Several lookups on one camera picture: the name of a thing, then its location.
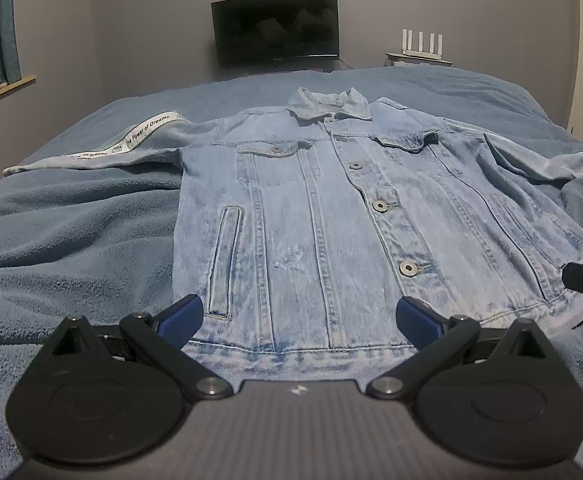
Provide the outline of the white wifi router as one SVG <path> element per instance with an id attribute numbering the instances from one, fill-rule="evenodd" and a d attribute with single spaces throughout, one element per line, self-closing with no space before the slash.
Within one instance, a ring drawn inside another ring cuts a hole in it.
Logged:
<path id="1" fill-rule="evenodd" d="M 442 61 L 443 35 L 435 34 L 434 32 L 425 34 L 421 30 L 414 32 L 412 29 L 403 28 L 400 53 L 411 58 Z"/>

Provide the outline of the light blue denim jacket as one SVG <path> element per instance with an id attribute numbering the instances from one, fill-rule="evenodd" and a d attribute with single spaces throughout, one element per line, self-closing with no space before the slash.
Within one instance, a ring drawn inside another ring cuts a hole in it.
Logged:
<path id="1" fill-rule="evenodd" d="M 143 162 L 182 172 L 172 285 L 203 299 L 211 348 L 397 349 L 403 296 L 490 326 L 583 319 L 561 282 L 583 229 L 543 192 L 583 178 L 583 151 L 546 157 L 386 98 L 299 89 L 208 122 L 163 112 L 34 169 Z"/>

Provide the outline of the small shelf under router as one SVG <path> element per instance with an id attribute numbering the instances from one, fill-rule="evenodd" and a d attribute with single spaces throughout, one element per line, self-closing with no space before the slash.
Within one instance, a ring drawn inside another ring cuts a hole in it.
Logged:
<path id="1" fill-rule="evenodd" d="M 402 66 L 409 64 L 427 64 L 433 66 L 452 66 L 453 63 L 446 60 L 441 60 L 441 58 L 432 58 L 428 55 L 414 55 L 414 54 L 403 54 L 403 53 L 386 53 L 386 66 Z"/>

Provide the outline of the black monitor screen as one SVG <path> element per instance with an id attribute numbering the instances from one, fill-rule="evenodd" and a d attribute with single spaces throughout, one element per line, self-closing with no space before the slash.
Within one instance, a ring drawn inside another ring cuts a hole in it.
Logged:
<path id="1" fill-rule="evenodd" d="M 221 70 L 340 58 L 338 0 L 221 0 L 211 14 Z"/>

